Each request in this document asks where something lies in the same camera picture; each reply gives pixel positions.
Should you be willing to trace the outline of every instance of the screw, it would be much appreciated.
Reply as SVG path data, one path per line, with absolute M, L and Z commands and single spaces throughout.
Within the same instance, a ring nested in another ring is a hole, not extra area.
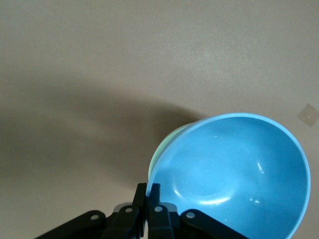
M 99 218 L 99 215 L 93 215 L 91 216 L 91 220 L 97 220 Z
M 186 217 L 187 217 L 188 219 L 193 219 L 193 218 L 195 217 L 195 214 L 192 213 L 192 212 L 188 212 L 188 213 L 186 213 Z
M 125 212 L 126 212 L 126 213 L 130 213 L 130 212 L 132 212 L 132 211 L 133 211 L 132 208 L 126 208 L 126 209 L 125 209 Z
M 159 212 L 163 211 L 163 208 L 160 207 L 160 206 L 157 206 L 157 207 L 154 208 L 154 211 L 159 213 Z

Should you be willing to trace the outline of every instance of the tape piece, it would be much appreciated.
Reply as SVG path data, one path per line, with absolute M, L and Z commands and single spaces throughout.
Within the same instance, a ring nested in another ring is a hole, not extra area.
M 306 107 L 304 107 L 304 109 L 298 114 L 298 118 L 311 127 L 319 119 L 319 111 L 310 104 L 307 104 Z

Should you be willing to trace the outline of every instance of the blue bowl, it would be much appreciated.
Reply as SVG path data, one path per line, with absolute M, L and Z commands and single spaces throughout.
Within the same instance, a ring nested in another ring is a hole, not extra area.
M 310 197 L 310 169 L 296 138 L 279 123 L 233 113 L 174 132 L 153 159 L 160 201 L 198 209 L 250 239 L 289 239 Z

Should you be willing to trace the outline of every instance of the bowl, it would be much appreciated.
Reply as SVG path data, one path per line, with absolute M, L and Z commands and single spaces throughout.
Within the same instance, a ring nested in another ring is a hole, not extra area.
M 231 113 L 183 126 L 163 140 L 149 170 L 160 201 L 198 209 L 249 239 L 290 239 L 306 212 L 306 155 L 282 125 Z

